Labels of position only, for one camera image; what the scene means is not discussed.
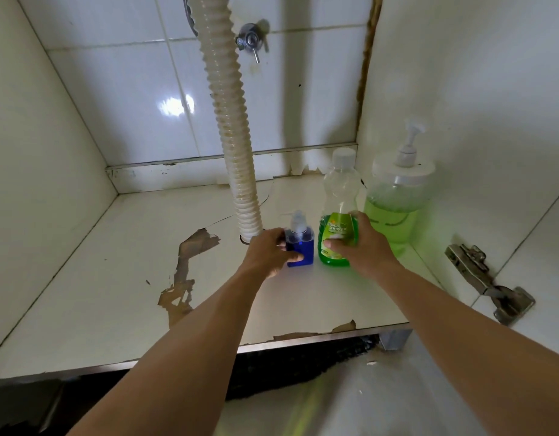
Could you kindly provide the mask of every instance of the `product label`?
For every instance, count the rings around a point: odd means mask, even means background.
[[[335,260],[343,259],[344,257],[341,254],[324,245],[324,240],[329,238],[340,239],[345,243],[354,242],[354,225],[350,214],[332,213],[327,219],[326,227],[320,239],[323,256]]]

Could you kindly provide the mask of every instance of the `forearm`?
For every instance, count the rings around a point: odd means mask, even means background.
[[[375,279],[493,434],[559,434],[559,355],[390,265]]]
[[[265,275],[238,271],[162,337],[70,433],[210,435]]]

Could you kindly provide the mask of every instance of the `plastic bottle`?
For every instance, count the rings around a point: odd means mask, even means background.
[[[291,215],[290,227],[285,230],[285,245],[288,251],[298,251],[304,255],[301,262],[288,263],[289,267],[314,262],[314,230],[308,226],[305,214],[301,210],[296,210]]]
[[[434,163],[416,160],[413,143],[425,131],[424,125],[407,120],[406,130],[404,145],[374,159],[364,205],[370,224],[386,236],[395,256],[406,249],[418,212],[430,198],[430,177],[435,172]]]
[[[354,243],[358,239],[356,219],[348,212],[356,210],[360,190],[360,173],[354,169],[356,152],[352,148],[337,148],[332,153],[332,170],[324,177],[326,203],[319,223],[318,256],[330,266],[349,266],[348,260],[324,246],[328,238]]]

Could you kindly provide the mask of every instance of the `cabinet hinge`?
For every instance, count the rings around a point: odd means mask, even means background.
[[[520,287],[509,289],[494,285],[485,264],[485,252],[477,246],[449,245],[445,255],[479,294],[492,298],[497,308],[493,315],[501,324],[512,325],[536,304],[536,300]]]

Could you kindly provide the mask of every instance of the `flexible hose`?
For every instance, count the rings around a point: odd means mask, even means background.
[[[189,0],[217,116],[241,239],[263,231],[229,0]]]

